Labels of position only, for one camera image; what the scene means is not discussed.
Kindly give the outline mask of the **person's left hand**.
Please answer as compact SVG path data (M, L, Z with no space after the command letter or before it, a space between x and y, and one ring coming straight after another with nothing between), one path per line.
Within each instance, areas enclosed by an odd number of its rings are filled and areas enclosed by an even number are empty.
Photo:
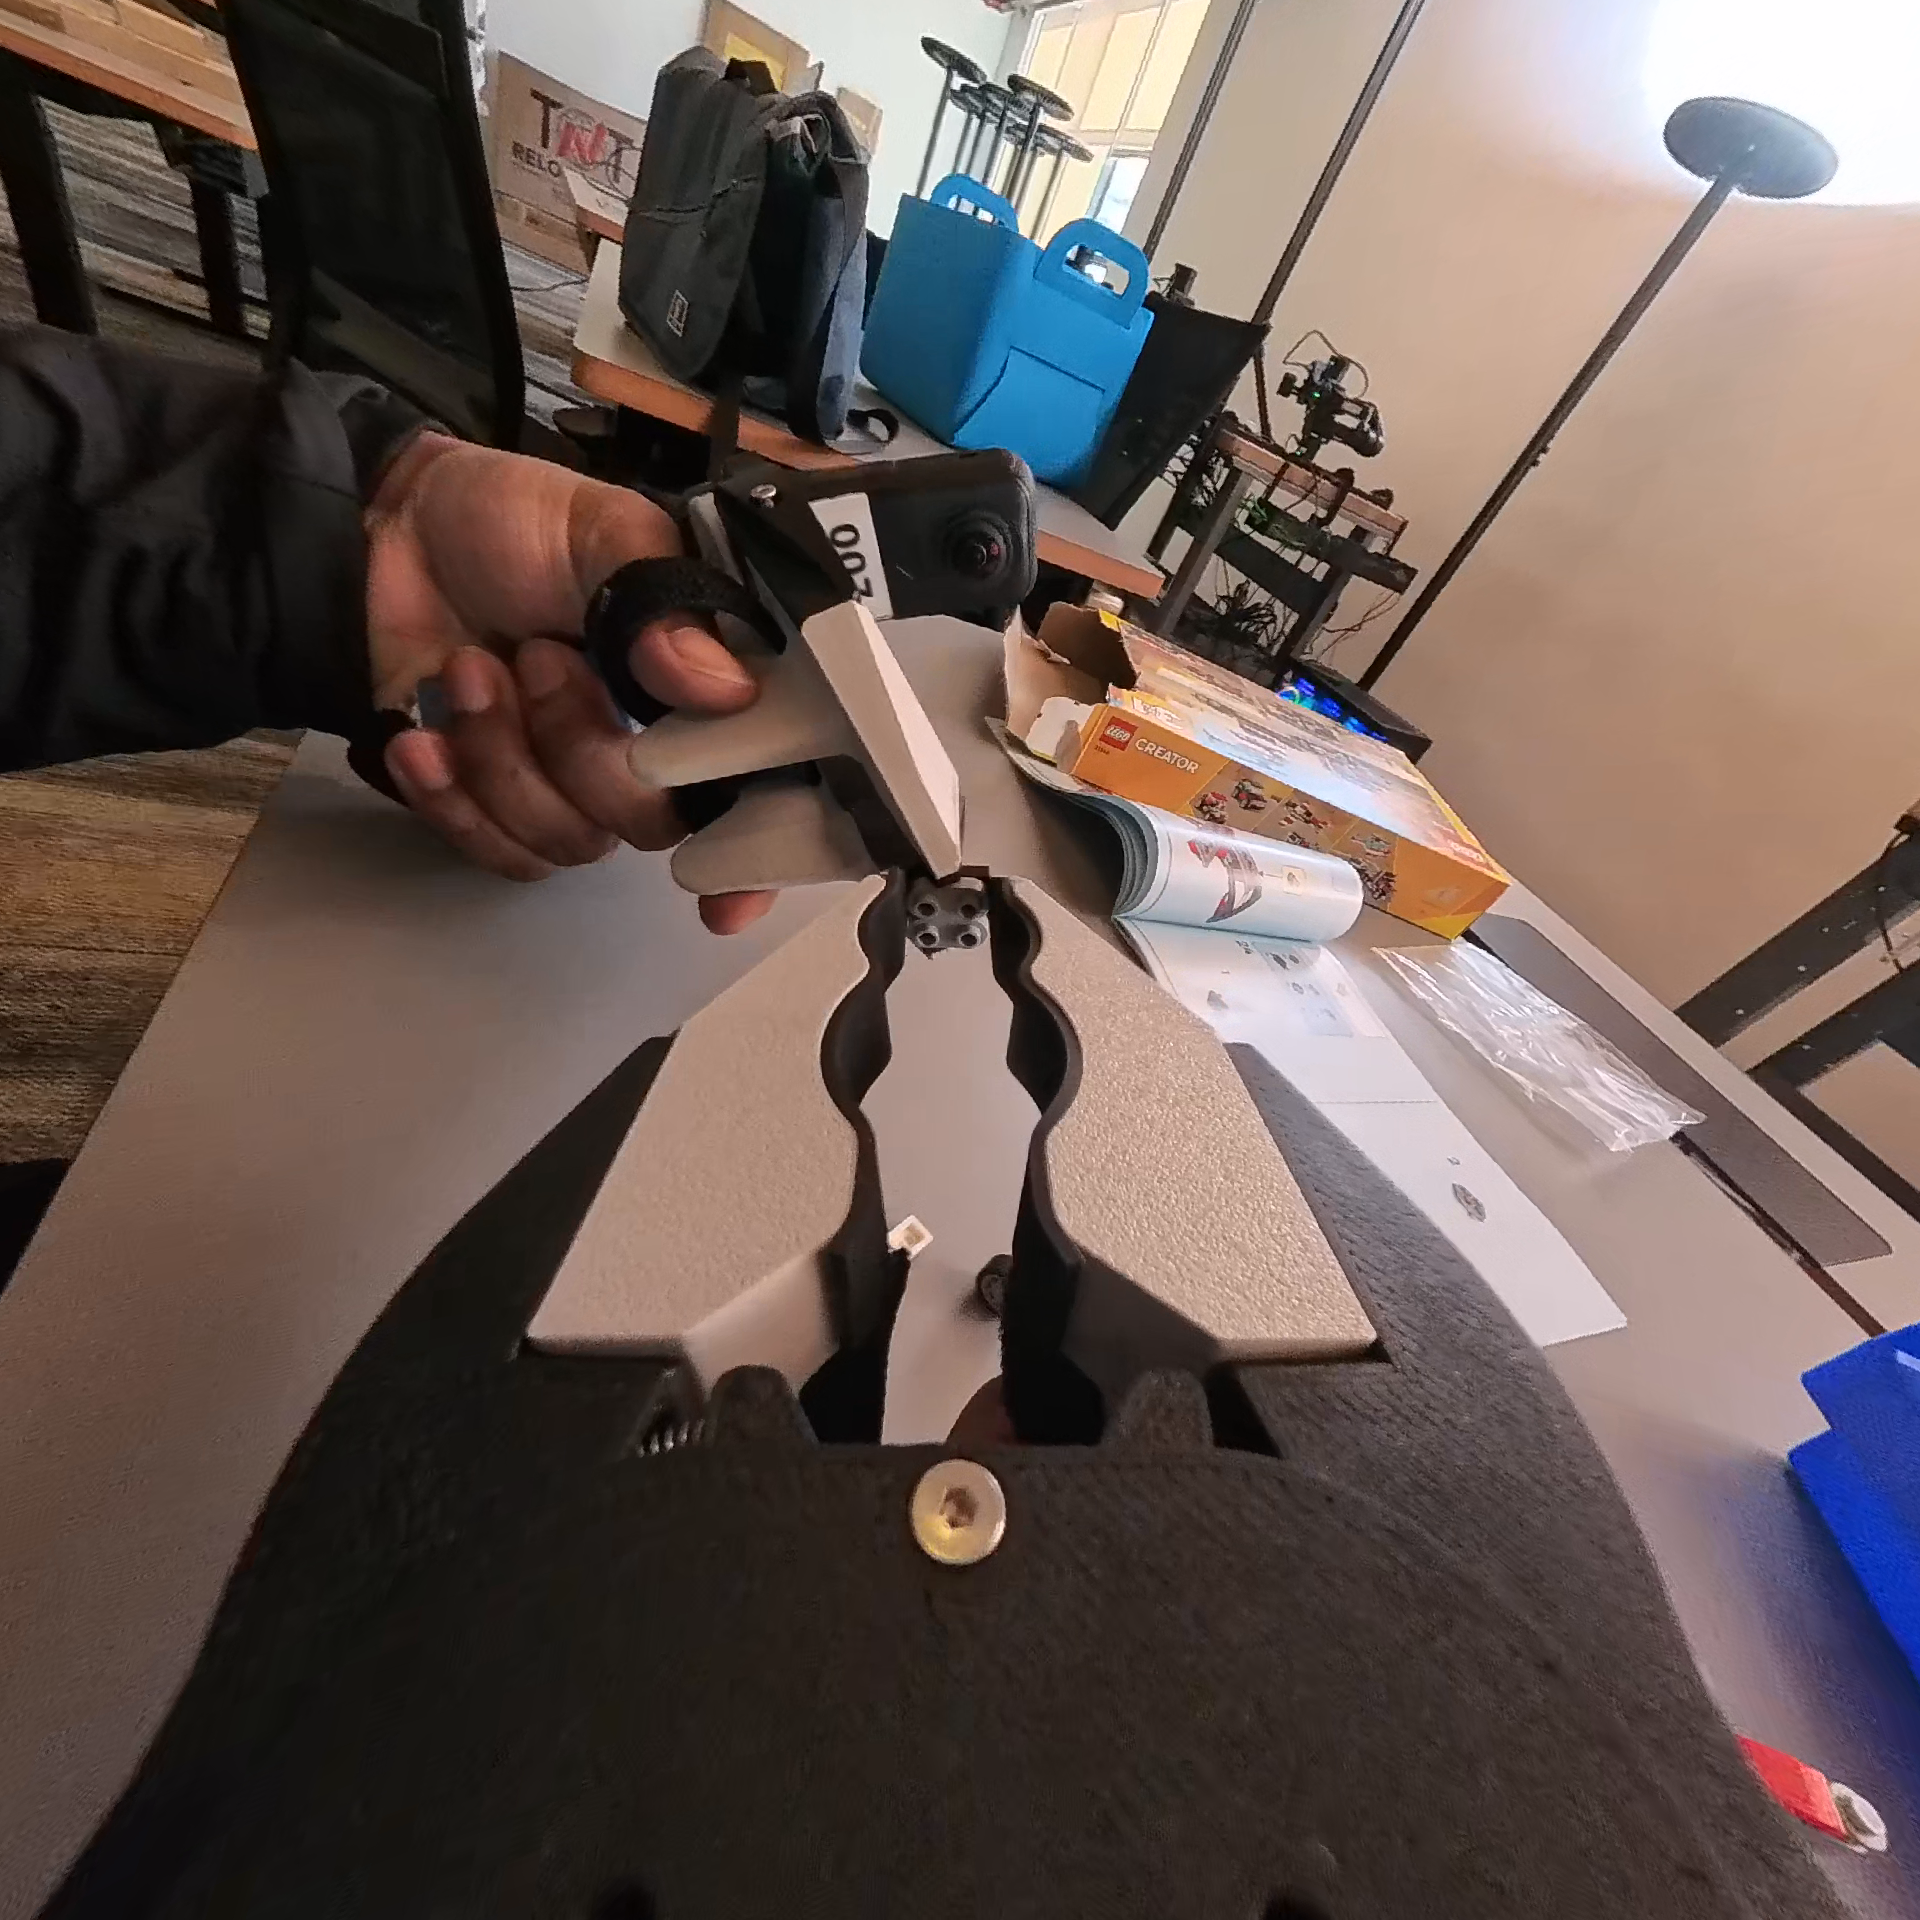
M644 494L413 432L362 514L379 707L422 685L434 719L383 765L398 798L471 866L542 881L617 846L667 852L676 802L636 778L629 730L580 652L587 601L624 564L676 559Z

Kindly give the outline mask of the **grey desk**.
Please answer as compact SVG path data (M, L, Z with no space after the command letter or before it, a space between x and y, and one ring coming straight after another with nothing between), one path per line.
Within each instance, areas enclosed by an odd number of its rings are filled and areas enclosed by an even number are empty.
M283 1457L395 1286L625 1050L843 888L710 938L661 854L514 884L309 735L4 1292L4 1917L36 1917L203 1646ZM1786 1473L1862 1324L1681 1150L1584 1150L1343 962L1627 1317L1548 1362L1726 1719L1862 1790L1822 1844L1917 1917L1917 1683Z

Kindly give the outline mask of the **wooden top office desk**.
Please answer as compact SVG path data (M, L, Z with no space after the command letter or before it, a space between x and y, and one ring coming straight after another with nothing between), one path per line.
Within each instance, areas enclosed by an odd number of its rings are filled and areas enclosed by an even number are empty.
M691 435L709 435L715 398L671 379L653 347L632 332L617 304L619 243L599 241L580 318L572 341L572 379L597 401L667 421ZM781 417L755 407L738 413L738 447L757 461L795 470L831 470L867 461L920 461L948 454L948 445L928 438L915 421L901 421L888 445L866 435L846 435L838 445L817 445L794 435ZM1080 501L1037 483L1037 559L1102 588L1157 601L1164 583L1138 539L1107 530Z
M249 332L229 199L259 140L216 3L4 3L4 195L38 322L94 332L91 279L45 105L181 137L205 311Z

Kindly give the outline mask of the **red white toy brick airplane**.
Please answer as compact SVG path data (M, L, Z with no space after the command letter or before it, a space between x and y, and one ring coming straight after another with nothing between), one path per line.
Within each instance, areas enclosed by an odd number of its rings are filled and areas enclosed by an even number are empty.
M1883 1859L1891 1827L1856 1790L1838 1783L1817 1765L1748 1733L1737 1733L1744 1764L1797 1823L1862 1859Z

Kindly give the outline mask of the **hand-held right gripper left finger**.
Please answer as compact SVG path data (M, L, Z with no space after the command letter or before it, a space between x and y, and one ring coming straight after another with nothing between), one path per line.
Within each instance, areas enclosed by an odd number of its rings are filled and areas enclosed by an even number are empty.
M671 1036L532 1313L558 1357L802 1387L862 1338L888 1228L862 1101L888 1064L899 881L866 879Z

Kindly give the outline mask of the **clear plastic bag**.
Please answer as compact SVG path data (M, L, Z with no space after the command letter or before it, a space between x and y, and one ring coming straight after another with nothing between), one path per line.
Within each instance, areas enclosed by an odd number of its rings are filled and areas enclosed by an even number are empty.
M1470 940L1374 946L1397 989L1491 1068L1552 1130L1612 1154L1671 1142L1708 1116Z

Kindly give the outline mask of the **computer with coloured lights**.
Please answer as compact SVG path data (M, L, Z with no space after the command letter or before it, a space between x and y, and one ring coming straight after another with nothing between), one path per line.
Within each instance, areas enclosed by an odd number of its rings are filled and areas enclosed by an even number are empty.
M1370 689L1314 660L1284 663L1272 693L1346 730L1376 736L1409 761L1419 761L1434 744L1425 730L1386 707Z

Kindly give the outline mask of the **person's left forearm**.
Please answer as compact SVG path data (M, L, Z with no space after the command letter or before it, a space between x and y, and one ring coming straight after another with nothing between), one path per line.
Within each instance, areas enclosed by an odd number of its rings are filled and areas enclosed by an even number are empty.
M384 744L365 506L424 413L365 374L4 329L4 769Z

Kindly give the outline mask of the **blue plastic bin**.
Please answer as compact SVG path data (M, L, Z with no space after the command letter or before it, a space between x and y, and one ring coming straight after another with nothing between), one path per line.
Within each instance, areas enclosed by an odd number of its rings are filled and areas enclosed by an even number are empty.
M1917 1324L1802 1372L1822 1433L1790 1473L1917 1674Z

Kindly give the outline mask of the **black backpack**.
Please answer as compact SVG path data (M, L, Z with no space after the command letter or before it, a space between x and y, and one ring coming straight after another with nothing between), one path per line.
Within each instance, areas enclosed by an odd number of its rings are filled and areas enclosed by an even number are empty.
M740 410L806 445L899 438L856 401L867 255L867 156L828 90L709 47L658 68L617 301L658 367L715 398L715 445Z

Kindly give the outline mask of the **small grey toy piece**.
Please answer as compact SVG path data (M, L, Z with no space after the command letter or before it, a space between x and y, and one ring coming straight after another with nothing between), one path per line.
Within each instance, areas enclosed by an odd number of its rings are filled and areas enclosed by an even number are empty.
M905 946L925 955L988 946L988 874L961 868L950 879L905 879Z

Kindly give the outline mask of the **orange toy brick cardboard box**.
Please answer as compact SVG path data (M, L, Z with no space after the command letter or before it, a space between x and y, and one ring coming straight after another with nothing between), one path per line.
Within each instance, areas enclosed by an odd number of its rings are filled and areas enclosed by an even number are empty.
M1416 929L1466 934L1513 888L1397 747L1252 685L1114 611L1055 605L1001 636L1013 740L1070 791L1347 862Z

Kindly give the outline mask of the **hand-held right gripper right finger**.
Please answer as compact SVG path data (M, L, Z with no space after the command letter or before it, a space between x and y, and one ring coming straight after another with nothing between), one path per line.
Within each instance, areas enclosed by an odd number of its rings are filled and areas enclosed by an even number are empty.
M1376 1327L1210 1024L1028 879L988 884L1037 1111L1001 1282L1007 1399L1364 1357Z

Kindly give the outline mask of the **black floor lamp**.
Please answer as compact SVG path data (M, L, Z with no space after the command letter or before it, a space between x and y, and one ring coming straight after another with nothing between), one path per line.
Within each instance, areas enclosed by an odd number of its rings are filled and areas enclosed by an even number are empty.
M1580 367L1571 374L1563 391L1548 407L1544 421L1530 432L1524 447L1497 477L1496 489L1477 508L1470 525L1448 544L1445 559L1419 583L1392 636L1376 646L1374 660L1359 675L1364 693L1374 693L1386 667L1404 652L1409 636L1419 630L1434 605L1445 594L1461 564L1484 540L1513 497L1540 465L1558 435L1568 426L1576 406L1592 391L1596 379L1619 355L1630 332L1643 322L1647 308L1689 261L1691 249L1714 225L1717 212L1731 199L1760 203L1802 203L1838 172L1834 143L1809 119L1777 105L1760 105L1731 95L1700 95L1668 112L1663 123L1666 152L1691 175L1704 181L1704 191L1689 210L1689 218L1675 228L1668 243L1658 252L1645 278L1637 285L1630 301L1619 308L1612 322L1601 332L1601 341L1587 352Z

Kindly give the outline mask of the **cardboard box with red print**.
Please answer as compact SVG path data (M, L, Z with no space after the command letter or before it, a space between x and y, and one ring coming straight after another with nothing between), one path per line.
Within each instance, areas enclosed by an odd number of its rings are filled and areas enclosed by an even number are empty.
M486 54L484 106L500 237L580 269L573 181L587 181L624 232L646 123L500 47Z

